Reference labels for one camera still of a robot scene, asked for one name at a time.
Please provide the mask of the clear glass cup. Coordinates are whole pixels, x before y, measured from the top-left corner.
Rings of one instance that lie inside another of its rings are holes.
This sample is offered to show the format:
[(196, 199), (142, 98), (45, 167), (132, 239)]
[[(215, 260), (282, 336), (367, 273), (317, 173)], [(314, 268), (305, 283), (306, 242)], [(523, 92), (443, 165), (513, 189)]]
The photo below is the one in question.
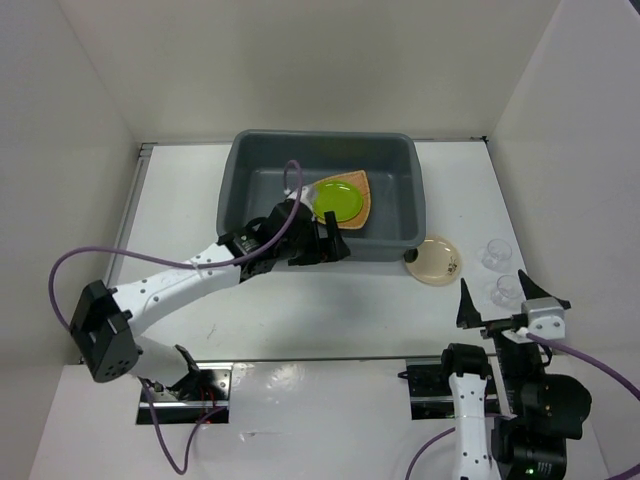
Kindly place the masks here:
[(503, 239), (492, 239), (476, 253), (476, 259), (486, 268), (494, 272), (507, 272), (511, 266), (513, 249)]
[(513, 275), (499, 277), (489, 294), (492, 303), (503, 308), (516, 308), (520, 305), (522, 297), (520, 282)]

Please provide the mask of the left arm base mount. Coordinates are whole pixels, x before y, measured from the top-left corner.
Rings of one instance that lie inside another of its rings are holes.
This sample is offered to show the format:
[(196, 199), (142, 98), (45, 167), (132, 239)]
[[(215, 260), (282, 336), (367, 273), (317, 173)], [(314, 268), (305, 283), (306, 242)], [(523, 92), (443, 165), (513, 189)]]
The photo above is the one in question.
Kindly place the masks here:
[(159, 425), (227, 424), (233, 364), (202, 362), (199, 383), (187, 393), (146, 381)]

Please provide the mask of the green round plate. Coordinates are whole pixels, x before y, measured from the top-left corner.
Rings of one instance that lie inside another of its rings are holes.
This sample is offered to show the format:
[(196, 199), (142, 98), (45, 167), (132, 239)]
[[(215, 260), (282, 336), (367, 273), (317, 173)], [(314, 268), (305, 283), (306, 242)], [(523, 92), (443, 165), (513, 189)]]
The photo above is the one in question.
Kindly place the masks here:
[(327, 180), (315, 189), (313, 212), (318, 218), (324, 219), (327, 212), (333, 212), (337, 222), (346, 222), (355, 218), (364, 206), (363, 194), (349, 182)]

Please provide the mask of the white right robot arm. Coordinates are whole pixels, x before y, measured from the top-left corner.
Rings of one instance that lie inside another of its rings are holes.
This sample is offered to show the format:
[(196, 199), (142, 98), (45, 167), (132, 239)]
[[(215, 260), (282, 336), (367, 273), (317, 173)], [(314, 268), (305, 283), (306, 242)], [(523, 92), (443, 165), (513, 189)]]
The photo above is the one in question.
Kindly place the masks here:
[(566, 442), (579, 440), (592, 397), (576, 379), (545, 371), (549, 355), (565, 335), (571, 305), (551, 296), (520, 272), (526, 297), (519, 314), (484, 322), (469, 290), (461, 288), (456, 323), (480, 329), (494, 341), (512, 415), (486, 429), (485, 390), (491, 367), (483, 348), (450, 344), (442, 353), (438, 381), (452, 393), (456, 452), (454, 479), (561, 479), (567, 470)]

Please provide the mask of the woven bamboo fan plate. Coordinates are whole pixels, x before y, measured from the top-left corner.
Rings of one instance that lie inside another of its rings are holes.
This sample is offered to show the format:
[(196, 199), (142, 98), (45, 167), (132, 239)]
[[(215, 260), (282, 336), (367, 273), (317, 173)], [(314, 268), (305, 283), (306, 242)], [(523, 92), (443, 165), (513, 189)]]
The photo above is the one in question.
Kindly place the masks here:
[[(364, 170), (345, 172), (345, 173), (329, 176), (324, 179), (318, 180), (313, 185), (316, 186), (319, 183), (327, 180), (340, 180), (340, 181), (349, 182), (355, 185), (363, 194), (364, 206), (360, 211), (360, 213), (355, 218), (349, 221), (338, 222), (338, 226), (341, 230), (362, 229), (366, 224), (371, 211), (371, 190), (370, 190), (369, 181), (368, 181), (366, 172)], [(325, 225), (325, 219), (318, 218), (318, 217), (317, 219), (321, 224)]]

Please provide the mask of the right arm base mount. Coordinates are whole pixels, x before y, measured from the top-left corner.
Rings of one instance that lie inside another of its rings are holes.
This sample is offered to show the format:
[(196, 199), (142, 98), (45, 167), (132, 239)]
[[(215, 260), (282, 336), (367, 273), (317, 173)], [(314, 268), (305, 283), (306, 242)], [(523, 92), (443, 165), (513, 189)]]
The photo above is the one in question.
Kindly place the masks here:
[(451, 345), (438, 360), (409, 360), (398, 378), (407, 382), (414, 420), (501, 413), (492, 367), (481, 349)]

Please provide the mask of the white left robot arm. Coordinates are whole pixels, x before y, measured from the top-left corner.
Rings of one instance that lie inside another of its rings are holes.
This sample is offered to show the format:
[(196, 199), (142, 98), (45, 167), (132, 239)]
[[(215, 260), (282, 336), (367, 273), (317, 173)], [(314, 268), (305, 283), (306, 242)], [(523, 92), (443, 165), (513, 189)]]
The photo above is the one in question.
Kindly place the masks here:
[(285, 200), (178, 268), (116, 287), (101, 280), (86, 285), (70, 333), (95, 382), (131, 374), (176, 399), (188, 399), (206, 389), (210, 375), (185, 347), (158, 344), (144, 332), (202, 297), (270, 272), (281, 261), (316, 265), (348, 252), (334, 213), (320, 223), (307, 206)]

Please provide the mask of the cream floral round plate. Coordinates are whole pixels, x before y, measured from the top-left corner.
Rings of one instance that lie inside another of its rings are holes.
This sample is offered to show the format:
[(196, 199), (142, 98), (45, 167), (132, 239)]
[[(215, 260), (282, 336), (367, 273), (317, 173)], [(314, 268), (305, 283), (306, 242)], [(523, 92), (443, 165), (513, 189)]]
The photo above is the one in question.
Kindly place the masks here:
[(451, 284), (462, 267), (458, 249), (441, 236), (427, 237), (419, 246), (406, 250), (403, 260), (416, 280), (431, 286)]

